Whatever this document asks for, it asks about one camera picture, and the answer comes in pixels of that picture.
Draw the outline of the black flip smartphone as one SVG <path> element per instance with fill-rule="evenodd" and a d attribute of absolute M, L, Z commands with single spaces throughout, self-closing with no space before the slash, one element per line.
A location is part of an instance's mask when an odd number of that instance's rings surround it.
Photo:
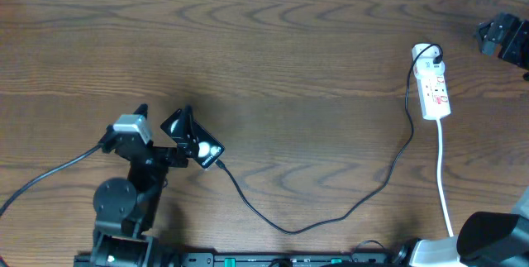
<path fill-rule="evenodd" d="M 174 113 L 160 125 L 160 129 L 168 136 L 170 135 L 169 125 L 172 122 L 171 117 L 173 115 Z M 195 120 L 194 116 L 193 119 L 194 134 L 198 139 L 198 156 L 195 158 L 187 157 L 183 150 L 177 147 L 177 144 L 176 154 L 179 159 L 193 159 L 200 165 L 201 168 L 209 169 L 224 153 L 225 147 L 210 132 L 200 125 Z"/>

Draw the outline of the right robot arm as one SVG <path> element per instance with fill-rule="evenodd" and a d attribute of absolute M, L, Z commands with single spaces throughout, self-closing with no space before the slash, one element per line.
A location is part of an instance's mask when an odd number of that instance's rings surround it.
<path fill-rule="evenodd" d="M 528 21 L 500 12 L 478 25 L 474 34 L 479 51 L 528 69 Z M 417 81 L 422 118 L 437 126 L 438 152 L 436 186 L 448 237 L 441 240 L 418 239 L 404 246 L 393 259 L 401 266 L 527 266 L 528 193 L 524 193 L 510 213 L 476 212 L 459 234 L 450 221 L 442 183 L 443 131 L 441 120 L 451 114 L 446 88 L 443 51 L 440 45 L 419 43 L 412 47 L 408 75 Z"/>

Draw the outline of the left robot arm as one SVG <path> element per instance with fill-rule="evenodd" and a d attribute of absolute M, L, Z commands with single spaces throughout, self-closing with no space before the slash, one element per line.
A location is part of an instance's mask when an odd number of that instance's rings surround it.
<path fill-rule="evenodd" d="M 148 106 L 118 118 L 98 144 L 130 164 L 125 178 L 104 181 L 93 196 L 96 219 L 89 266 L 180 266 L 180 254 L 144 233 L 154 224 L 169 169 L 185 168 L 198 155 L 193 110 L 186 106 L 162 128 L 177 147 L 155 146 L 147 121 Z"/>

